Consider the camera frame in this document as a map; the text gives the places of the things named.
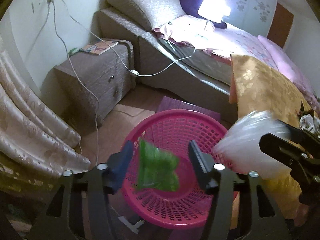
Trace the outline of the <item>clear plastic bag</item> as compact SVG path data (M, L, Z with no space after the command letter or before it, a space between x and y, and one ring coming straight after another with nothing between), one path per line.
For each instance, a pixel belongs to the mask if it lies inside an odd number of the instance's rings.
M271 112L253 111L238 119L213 147L213 152L221 154L240 173L256 171L263 179L287 176L288 167L260 150L260 138L267 133L285 140L290 138L289 130Z

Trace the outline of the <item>green plastic wrapper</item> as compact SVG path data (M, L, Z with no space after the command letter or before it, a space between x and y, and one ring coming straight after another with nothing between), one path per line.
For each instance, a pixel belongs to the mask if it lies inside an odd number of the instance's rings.
M176 192L180 188L176 173L179 163L179 158L173 153L141 140L136 188Z

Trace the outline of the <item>pink plastic laundry basket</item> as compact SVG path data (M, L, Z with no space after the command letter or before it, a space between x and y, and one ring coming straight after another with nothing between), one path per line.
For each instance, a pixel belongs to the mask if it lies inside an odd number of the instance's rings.
M231 162L213 152L227 129L205 114L185 109L156 113L126 137L133 157L121 191L131 209L149 223L167 229L205 225L212 197L199 187L188 155L190 141L215 162Z

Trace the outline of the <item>beige patterned curtain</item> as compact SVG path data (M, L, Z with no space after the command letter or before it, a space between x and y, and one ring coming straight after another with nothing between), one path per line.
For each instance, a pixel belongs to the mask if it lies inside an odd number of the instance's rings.
M23 80L1 45L1 191L42 199L62 172L85 172L91 162L75 151L81 136Z

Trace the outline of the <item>golden floral bedspread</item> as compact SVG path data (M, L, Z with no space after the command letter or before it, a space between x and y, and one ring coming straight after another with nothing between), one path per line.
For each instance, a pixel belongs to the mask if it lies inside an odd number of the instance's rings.
M252 111L269 111L275 119L293 127L299 126L297 114L300 107L310 110L311 106L289 79L252 56L233 54L231 63L229 102L237 104L239 117ZM289 169L274 168L263 178L284 217L295 218L300 207L301 189Z

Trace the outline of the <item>folded pink quilt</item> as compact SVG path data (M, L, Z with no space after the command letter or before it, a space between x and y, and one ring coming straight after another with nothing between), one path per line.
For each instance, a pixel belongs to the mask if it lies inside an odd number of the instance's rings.
M298 88L312 109L319 114L319 102L313 93L313 88L307 77L291 61L291 59L287 56L283 49L280 48L280 46L261 35L258 35L258 40L271 55L279 72Z

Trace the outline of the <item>purple floor mat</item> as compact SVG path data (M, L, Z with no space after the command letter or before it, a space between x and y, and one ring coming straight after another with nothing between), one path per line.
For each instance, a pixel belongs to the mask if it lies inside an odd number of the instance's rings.
M187 103L178 99L170 98L168 96L163 96L163 99L161 100L156 113L162 112L162 111L167 111L167 110L172 110L172 109L187 109L191 111L196 111L203 113L207 116L210 116L211 118L215 119L216 121L220 122L221 121L221 114L217 113L215 111L208 110L206 108L193 105L191 103Z

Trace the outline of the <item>brown wooden door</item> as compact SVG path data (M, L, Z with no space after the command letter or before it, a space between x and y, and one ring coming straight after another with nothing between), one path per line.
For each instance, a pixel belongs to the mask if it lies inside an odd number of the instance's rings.
M281 4L277 3L267 38L280 46L280 48L284 48L293 19L294 15Z

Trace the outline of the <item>colourful book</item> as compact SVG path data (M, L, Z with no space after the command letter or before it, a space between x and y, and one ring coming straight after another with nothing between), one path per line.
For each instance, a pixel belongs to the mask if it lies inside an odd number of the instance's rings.
M118 41L99 40L80 48L79 51L99 56L109 49L115 47L118 43Z

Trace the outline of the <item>green small object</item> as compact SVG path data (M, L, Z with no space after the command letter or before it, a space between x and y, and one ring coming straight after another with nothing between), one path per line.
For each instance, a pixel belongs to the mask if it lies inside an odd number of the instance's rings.
M68 52L68 56L71 57L79 51L79 48L73 48Z

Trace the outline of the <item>floral sliding wardrobe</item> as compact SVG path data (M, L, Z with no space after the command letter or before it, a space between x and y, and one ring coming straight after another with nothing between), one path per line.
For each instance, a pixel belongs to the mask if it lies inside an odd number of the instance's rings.
M254 36L267 36L278 0L225 0L231 8L223 20Z

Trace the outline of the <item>glowing white table lamp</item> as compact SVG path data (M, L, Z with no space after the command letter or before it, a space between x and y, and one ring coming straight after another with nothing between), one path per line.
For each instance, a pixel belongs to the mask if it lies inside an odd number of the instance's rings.
M225 0L203 0L197 13L212 22L216 28L226 29L227 24L223 22L223 18L230 16L231 8Z

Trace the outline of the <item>grey patterned pillow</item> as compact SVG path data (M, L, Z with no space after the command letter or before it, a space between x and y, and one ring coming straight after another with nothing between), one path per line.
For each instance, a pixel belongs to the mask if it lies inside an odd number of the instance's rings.
M106 0L109 5L140 24L146 31L185 15L179 0Z

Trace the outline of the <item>dark purple plush toy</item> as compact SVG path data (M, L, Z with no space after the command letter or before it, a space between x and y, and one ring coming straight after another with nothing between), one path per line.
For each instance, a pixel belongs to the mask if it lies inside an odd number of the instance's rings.
M198 15L197 11L203 0L180 0L182 9L187 15L194 16L196 18L202 18Z

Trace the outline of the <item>grey upholstered bed frame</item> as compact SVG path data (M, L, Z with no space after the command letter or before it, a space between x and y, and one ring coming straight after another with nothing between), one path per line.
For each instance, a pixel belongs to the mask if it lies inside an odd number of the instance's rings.
M97 11L95 16L103 37L132 43L135 69L140 74L155 74L174 61L174 55L154 34L117 9L103 9ZM167 89L189 101L198 99L201 92L213 97L230 95L229 85L199 72L183 61L176 62L162 74L143 77L141 82L154 88Z

